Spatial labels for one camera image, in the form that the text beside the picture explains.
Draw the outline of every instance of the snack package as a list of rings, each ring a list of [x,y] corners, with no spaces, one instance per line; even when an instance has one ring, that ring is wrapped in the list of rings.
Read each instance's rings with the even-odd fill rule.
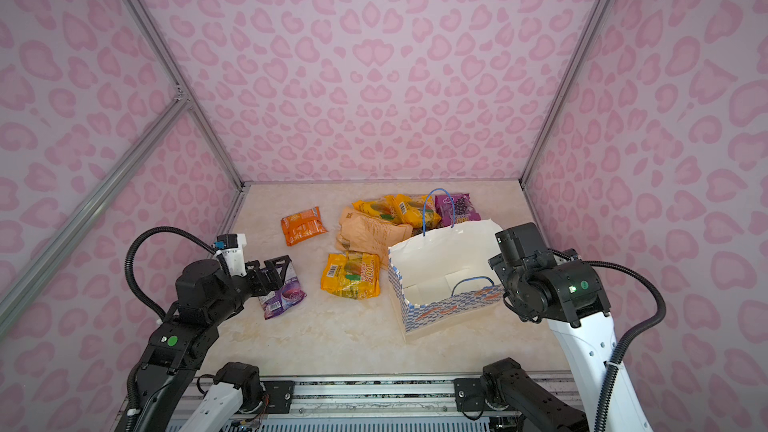
[[[359,200],[352,204],[352,207],[368,216],[380,218],[395,225],[402,224],[402,220],[397,216],[386,197],[377,200]]]
[[[403,194],[397,196],[386,196],[389,206],[395,210],[400,221],[409,224],[414,230],[422,228],[422,207],[427,196],[419,198],[410,198]],[[435,212],[435,199],[430,198],[425,212],[425,223],[427,230],[437,227],[440,224],[440,216]]]
[[[278,270],[282,267],[287,267],[286,281],[283,287],[278,291],[268,293],[264,297],[259,297],[259,303],[261,303],[261,308],[264,310],[264,319],[270,319],[277,317],[301,302],[306,297],[306,293],[301,290],[299,278],[296,276],[296,270],[293,269],[293,263],[290,261],[289,256],[284,255],[283,257],[265,260],[264,266],[277,268]]]
[[[409,224],[396,226],[352,207],[344,208],[339,225],[341,231],[336,236],[336,248],[376,254],[379,261],[387,260],[389,247],[410,238],[413,232]]]
[[[328,232],[320,221],[320,207],[312,207],[280,220],[286,244],[290,247],[315,235]]]
[[[365,252],[328,254],[320,288],[339,297],[359,300],[379,295],[379,256]]]
[[[469,194],[451,194],[453,200],[456,201],[456,223],[467,222],[471,220],[482,220],[480,214],[475,210],[472,202],[469,201]],[[448,196],[436,196],[435,206],[437,212],[442,217],[443,227],[450,227],[453,222],[452,214],[453,207],[451,206],[451,198]]]

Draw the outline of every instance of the bag handle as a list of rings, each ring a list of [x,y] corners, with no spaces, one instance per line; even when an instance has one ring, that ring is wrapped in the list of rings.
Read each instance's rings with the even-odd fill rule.
[[[474,281],[474,280],[477,280],[477,279],[479,279],[479,278],[484,278],[485,280],[487,280],[488,282],[490,282],[490,283],[491,283],[491,286],[494,286],[494,285],[495,285],[495,284],[493,283],[493,280],[491,280],[491,278],[490,278],[490,277],[485,277],[485,275],[481,275],[480,277],[470,277],[470,278],[465,278],[465,279],[463,279],[463,280],[460,280],[460,281],[456,282],[456,285],[454,285],[454,286],[453,286],[453,290],[451,291],[451,297],[453,297],[454,293],[456,293],[456,287],[458,287],[458,285],[459,285],[459,284],[461,284],[462,282]]]
[[[436,188],[429,193],[427,198],[424,199],[424,206],[422,207],[422,235],[427,235],[427,202],[429,202],[429,198],[432,196],[432,194],[438,190],[445,192],[446,195],[451,198],[451,206],[453,207],[453,222],[451,223],[451,228],[456,225],[456,201],[453,200],[453,196],[449,194],[448,191],[444,188]]]

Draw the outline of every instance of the pink wall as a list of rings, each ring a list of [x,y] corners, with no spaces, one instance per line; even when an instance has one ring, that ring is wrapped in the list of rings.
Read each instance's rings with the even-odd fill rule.
[[[157,327],[128,290],[123,262],[144,230],[183,228],[212,242],[234,189],[182,117],[0,344],[0,429],[105,430],[125,377]],[[175,235],[139,249],[139,285],[166,308],[174,281],[206,252]]]
[[[245,179],[517,178],[594,0],[146,0]]]
[[[626,360],[657,431],[768,427],[768,0],[618,0],[534,176],[559,248],[667,318]],[[620,331],[654,310],[604,276]]]
[[[120,0],[2,0],[0,297],[169,103]]]

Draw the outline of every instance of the gift bag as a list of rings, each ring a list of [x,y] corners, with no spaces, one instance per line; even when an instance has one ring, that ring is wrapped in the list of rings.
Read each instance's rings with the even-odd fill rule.
[[[492,220],[452,221],[389,248],[392,300],[402,316],[406,341],[411,332],[502,299],[503,288],[488,266],[498,255]]]

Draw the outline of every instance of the marble surface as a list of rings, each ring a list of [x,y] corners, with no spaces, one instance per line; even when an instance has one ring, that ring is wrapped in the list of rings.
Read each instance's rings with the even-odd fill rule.
[[[546,324],[523,323],[502,303],[446,330],[406,344],[390,304],[382,271],[379,297],[356,301],[320,290],[320,274],[344,206],[389,193],[427,194],[436,187],[469,192],[483,218],[503,228],[532,221],[516,181],[359,182],[252,186],[232,232],[246,234],[247,261],[291,256],[307,297],[283,315],[264,320],[258,301],[219,327],[201,373],[231,360],[258,366],[263,375],[477,372],[511,357],[526,370],[567,370],[568,362]],[[320,207],[327,234],[287,247],[280,219]]]

